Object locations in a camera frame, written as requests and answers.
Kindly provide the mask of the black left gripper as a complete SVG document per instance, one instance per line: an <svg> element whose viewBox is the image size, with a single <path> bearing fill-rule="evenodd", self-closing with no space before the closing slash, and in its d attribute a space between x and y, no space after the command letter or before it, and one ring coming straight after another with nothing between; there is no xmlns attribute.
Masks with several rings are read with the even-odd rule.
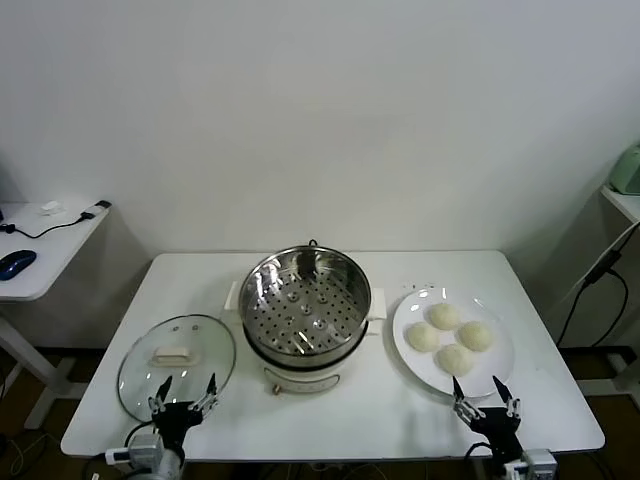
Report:
<svg viewBox="0 0 640 480"><path fill-rule="evenodd" d="M204 395L193 403L181 401L165 404L172 380L173 376L169 375L156 394L148 398L148 405L153 424L159 430L164 444L182 445L188 430L200 425L203 413L209 413L217 403L216 374L211 375Z"/></svg>

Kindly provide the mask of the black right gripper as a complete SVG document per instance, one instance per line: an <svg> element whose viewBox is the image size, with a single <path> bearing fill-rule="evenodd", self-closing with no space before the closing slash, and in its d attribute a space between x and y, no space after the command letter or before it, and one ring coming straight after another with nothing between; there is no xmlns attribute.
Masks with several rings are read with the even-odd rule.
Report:
<svg viewBox="0 0 640 480"><path fill-rule="evenodd" d="M453 376L453 410L474 433L487 439L494 460L517 460L523 452L516 436L521 423L521 401L497 376L492 379L503 407L476 408L466 400L461 385Z"/></svg>

